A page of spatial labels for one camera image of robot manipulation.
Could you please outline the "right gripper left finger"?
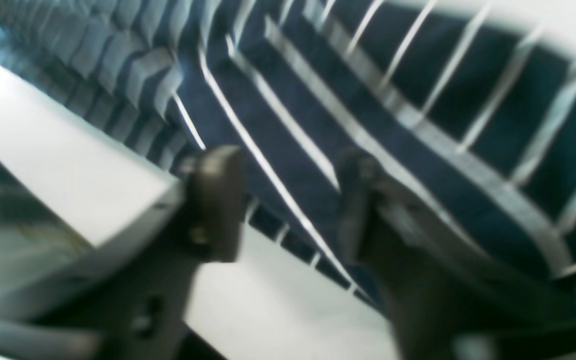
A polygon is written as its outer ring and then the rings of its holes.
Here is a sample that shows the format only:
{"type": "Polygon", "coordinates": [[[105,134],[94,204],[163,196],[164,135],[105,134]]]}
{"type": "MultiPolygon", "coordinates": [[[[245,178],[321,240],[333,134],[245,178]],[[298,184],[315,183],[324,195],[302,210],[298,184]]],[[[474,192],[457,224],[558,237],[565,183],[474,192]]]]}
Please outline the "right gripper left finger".
{"type": "Polygon", "coordinates": [[[98,248],[31,276],[0,241],[0,356],[13,360],[174,360],[206,262],[235,261],[246,165],[223,145],[185,158],[181,180],[98,248]]]}

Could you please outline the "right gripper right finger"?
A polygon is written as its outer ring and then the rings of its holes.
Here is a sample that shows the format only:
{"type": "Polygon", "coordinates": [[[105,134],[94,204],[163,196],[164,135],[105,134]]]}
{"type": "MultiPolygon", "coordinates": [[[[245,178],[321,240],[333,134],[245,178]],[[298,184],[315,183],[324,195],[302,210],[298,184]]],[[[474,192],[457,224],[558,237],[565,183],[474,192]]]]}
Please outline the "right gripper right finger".
{"type": "Polygon", "coordinates": [[[403,360],[576,360],[576,295],[478,254],[377,159],[335,166],[338,242],[375,276],[403,360]]]}

